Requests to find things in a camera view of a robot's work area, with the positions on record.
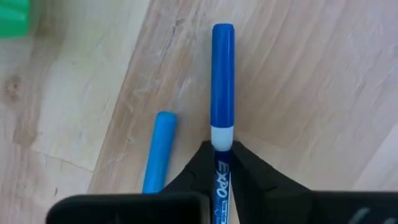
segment wooden surface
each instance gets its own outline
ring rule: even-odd
[[[171,181],[210,136],[217,22],[236,29],[236,139],[312,189],[398,190],[398,2],[44,5],[35,35],[0,41],[1,223],[140,192],[159,110],[178,115]]]

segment black plastic object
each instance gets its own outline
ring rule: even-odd
[[[47,223],[211,223],[213,157],[213,148],[205,141],[161,193],[67,198],[53,206]],[[231,173],[241,224],[398,223],[397,193],[311,191],[240,142],[232,147]]]

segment light wood floor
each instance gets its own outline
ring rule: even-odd
[[[236,139],[312,189],[398,190],[397,1],[41,8],[32,35],[0,40],[0,223],[43,223],[69,195],[140,192],[160,110],[178,114],[171,181],[210,136],[218,22],[236,29]]]

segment green object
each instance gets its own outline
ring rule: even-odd
[[[29,31],[30,0],[0,0],[0,38],[22,37]]]

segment green plastic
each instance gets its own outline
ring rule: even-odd
[[[0,0],[0,38],[22,37],[29,31],[30,0]]]

